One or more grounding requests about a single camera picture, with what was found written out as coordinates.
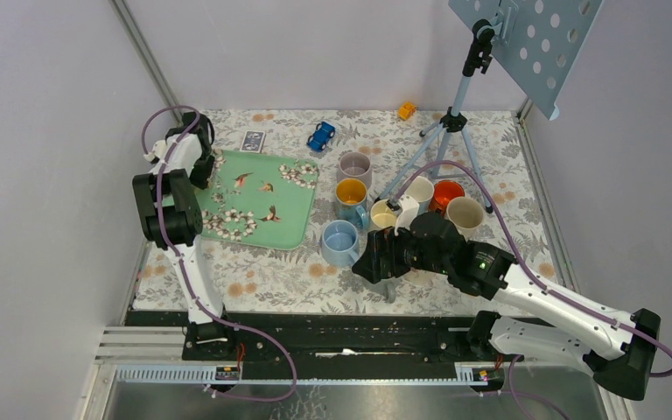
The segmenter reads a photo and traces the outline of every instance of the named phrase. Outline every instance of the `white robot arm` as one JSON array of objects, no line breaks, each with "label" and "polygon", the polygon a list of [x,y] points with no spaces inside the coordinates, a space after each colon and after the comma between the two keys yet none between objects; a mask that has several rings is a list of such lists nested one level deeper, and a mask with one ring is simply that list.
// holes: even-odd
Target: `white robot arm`
[{"label": "white robot arm", "polygon": [[[405,196],[401,200],[410,202]],[[400,277],[411,269],[445,274],[450,284],[466,294],[523,309],[547,323],[480,312],[467,338],[482,359],[521,354],[554,361],[592,376],[615,394],[633,400],[644,397],[655,347],[627,329],[656,339],[661,319],[651,311],[630,314],[609,308],[539,275],[533,282],[513,255],[488,243],[466,241],[437,213],[421,214],[409,227],[403,223],[370,232],[367,251],[352,267],[371,283]],[[614,319],[615,325],[595,315]]]},{"label": "white robot arm", "polygon": [[[193,113],[184,114],[183,126],[187,126],[194,118]],[[217,292],[213,281],[207,272],[207,266],[202,263],[202,215],[200,205],[194,197],[193,186],[204,189],[214,168],[214,156],[211,143],[214,140],[212,124],[206,117],[200,116],[197,126],[179,141],[182,129],[171,129],[165,140],[159,140],[153,151],[146,155],[155,165],[149,173],[137,175],[133,178],[137,210],[143,233],[149,241],[164,251],[166,257],[176,271],[178,280],[182,283],[186,306],[189,311],[189,321],[198,325],[207,324],[213,320],[196,304],[198,299],[213,315],[219,317],[223,313],[223,303],[220,293]],[[163,178],[163,195],[171,195],[171,200],[164,199],[164,220],[166,232],[177,251],[181,253],[184,268],[178,263],[176,254],[166,245],[161,235],[156,205],[156,175],[163,163],[166,149],[172,143],[178,143],[171,155],[171,160],[165,162]]]}]

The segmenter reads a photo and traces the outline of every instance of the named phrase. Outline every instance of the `white wall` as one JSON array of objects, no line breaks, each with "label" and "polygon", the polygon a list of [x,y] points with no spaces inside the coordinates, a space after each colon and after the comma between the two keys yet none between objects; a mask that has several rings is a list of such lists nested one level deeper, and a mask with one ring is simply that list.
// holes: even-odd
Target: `white wall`
[{"label": "white wall", "polygon": [[[182,102],[213,109],[446,109],[473,36],[447,0],[129,0]],[[493,63],[463,109],[517,109]]]},{"label": "white wall", "polygon": [[0,420],[74,413],[130,285],[162,106],[109,2],[0,1]]},{"label": "white wall", "polygon": [[[578,59],[561,117],[529,118],[573,269],[591,298],[659,313],[672,347],[672,2],[606,2]],[[672,418],[672,378],[634,407]]]}]

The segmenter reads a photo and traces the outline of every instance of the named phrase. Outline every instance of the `metal floor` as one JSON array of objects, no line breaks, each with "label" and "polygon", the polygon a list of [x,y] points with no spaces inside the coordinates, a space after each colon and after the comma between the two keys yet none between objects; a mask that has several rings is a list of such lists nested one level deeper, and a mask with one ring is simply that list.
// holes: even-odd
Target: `metal floor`
[{"label": "metal floor", "polygon": [[[519,366],[516,389],[550,399],[572,420],[606,419],[598,388],[587,376],[568,368]],[[239,386],[241,395],[276,396],[286,388]],[[559,419],[555,411],[522,398],[536,420]],[[482,399],[468,387],[422,385],[319,385],[297,387],[283,402],[212,399],[200,385],[116,381],[108,420],[428,420],[526,418],[511,395]]]}]

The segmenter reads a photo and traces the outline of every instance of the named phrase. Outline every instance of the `orange toy block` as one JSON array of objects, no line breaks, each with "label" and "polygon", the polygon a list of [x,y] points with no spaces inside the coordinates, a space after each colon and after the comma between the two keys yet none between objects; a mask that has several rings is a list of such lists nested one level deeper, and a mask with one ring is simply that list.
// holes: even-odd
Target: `orange toy block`
[{"label": "orange toy block", "polygon": [[398,116],[400,116],[403,120],[409,119],[411,116],[413,116],[413,113],[416,112],[416,105],[410,103],[410,101],[406,101],[399,109],[398,109]]}]

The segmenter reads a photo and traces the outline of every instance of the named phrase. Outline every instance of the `tripod leg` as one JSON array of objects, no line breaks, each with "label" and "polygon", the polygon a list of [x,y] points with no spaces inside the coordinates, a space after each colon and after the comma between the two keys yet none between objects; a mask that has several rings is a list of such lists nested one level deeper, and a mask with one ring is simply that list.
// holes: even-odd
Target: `tripod leg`
[{"label": "tripod leg", "polygon": [[405,164],[403,168],[401,168],[401,171],[399,171],[398,174],[395,176],[395,178],[393,178],[393,180],[390,181],[390,184],[384,190],[382,190],[382,192],[380,192],[380,195],[378,195],[377,198],[374,199],[375,201],[387,199],[389,197],[390,192],[393,191],[393,188],[395,188],[398,182],[400,182],[401,179],[403,179],[403,176],[405,176],[406,172],[408,172],[408,170],[411,167],[413,167],[418,158],[420,158],[421,155],[424,154],[426,148],[428,148],[429,145],[433,143],[434,140],[437,139],[437,137],[439,137],[439,134],[441,134],[442,131],[444,131],[443,127],[439,125],[439,129],[436,129],[434,130],[433,133],[431,133],[431,136],[429,136],[429,138],[427,138],[426,141],[423,142],[421,148],[418,149],[416,154],[414,154],[413,157],[408,161],[408,163]]},{"label": "tripod leg", "polygon": [[[450,145],[450,140],[452,140],[452,133],[444,131],[442,136],[442,143],[439,145],[439,150],[437,150],[437,158],[435,160],[445,160],[445,153],[447,152],[447,147]],[[441,166],[434,166],[429,169],[429,178],[436,179],[439,174],[439,168]]]},{"label": "tripod leg", "polygon": [[[478,177],[480,182],[483,182],[483,177],[480,175],[480,165],[478,164],[478,157],[475,155],[475,148],[473,147],[472,139],[470,138],[470,133],[467,131],[467,128],[462,129],[462,138],[465,140],[465,147],[467,148],[467,154],[470,155],[470,163],[472,164],[472,171],[475,172],[475,176]],[[486,197],[483,197],[483,200],[486,203],[486,213],[491,214],[494,210],[491,207],[490,201]]]},{"label": "tripod leg", "polygon": [[432,125],[429,127],[426,127],[425,129],[422,129],[421,131],[418,132],[419,137],[424,137],[427,134],[429,134],[429,131],[434,130],[441,122],[439,120],[435,121]]}]

